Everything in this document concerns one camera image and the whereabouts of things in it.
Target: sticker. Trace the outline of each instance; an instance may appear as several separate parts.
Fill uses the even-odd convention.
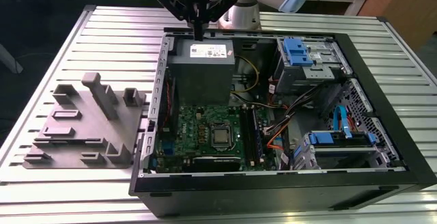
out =
[[[227,58],[226,45],[192,44],[190,47],[191,58]]]
[[[318,53],[310,53],[309,56],[311,59],[321,59],[321,55]]]
[[[281,159],[285,164],[289,164],[289,157],[285,153],[281,154]]]
[[[269,93],[274,94],[275,86],[273,84],[269,85]]]

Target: wire bundle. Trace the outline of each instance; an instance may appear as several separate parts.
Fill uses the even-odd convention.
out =
[[[306,103],[309,103],[315,95],[315,93],[318,92],[319,88],[322,86],[322,83],[317,86],[314,86],[310,90],[307,90],[293,102],[293,104],[290,105],[290,107],[287,108],[286,112],[285,112],[285,117],[282,118],[282,120],[271,125],[270,127],[266,128],[265,132],[269,133],[271,132],[275,128],[278,128],[279,126],[281,129],[278,130],[278,132],[273,135],[270,141],[267,142],[267,148],[274,148],[274,149],[279,149],[283,150],[283,148],[281,146],[273,145],[273,141],[274,139],[279,136],[279,134],[282,133],[282,131],[286,129],[286,127],[289,126],[289,121],[295,113],[295,110],[302,107],[302,105],[305,105]]]

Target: yellow wire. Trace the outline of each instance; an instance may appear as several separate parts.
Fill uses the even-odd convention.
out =
[[[240,58],[242,60],[245,60],[245,61],[247,62],[247,64],[251,65],[251,67],[253,67],[254,70],[255,70],[257,79],[255,79],[255,83],[254,83],[254,85],[253,85],[251,87],[249,87],[249,88],[246,88],[246,89],[243,89],[243,90],[239,90],[239,91],[238,91],[238,90],[231,91],[232,94],[247,92],[249,90],[251,90],[251,89],[257,86],[258,81],[259,81],[259,72],[258,72],[258,69],[257,69],[255,65],[254,65],[254,64],[249,61],[249,59],[246,59],[245,57],[242,57],[242,56],[239,56],[239,55],[235,55],[235,57]]]

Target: aluminum table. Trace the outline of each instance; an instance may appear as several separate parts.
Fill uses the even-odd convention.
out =
[[[389,23],[374,17],[262,13],[265,30],[347,33],[418,148],[437,172],[437,80]],[[23,168],[57,84],[97,71],[114,90],[151,93],[163,27],[186,27],[164,9],[87,6],[0,149],[0,223],[147,222],[158,219],[128,196],[131,169]],[[180,217],[220,223],[432,223],[437,187],[363,209]]]

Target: gray plastic slot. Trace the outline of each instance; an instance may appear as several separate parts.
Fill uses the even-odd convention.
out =
[[[56,110],[52,117],[53,119],[80,119],[81,113],[79,110]]]
[[[73,136],[75,130],[72,127],[47,127],[43,135],[45,136]]]

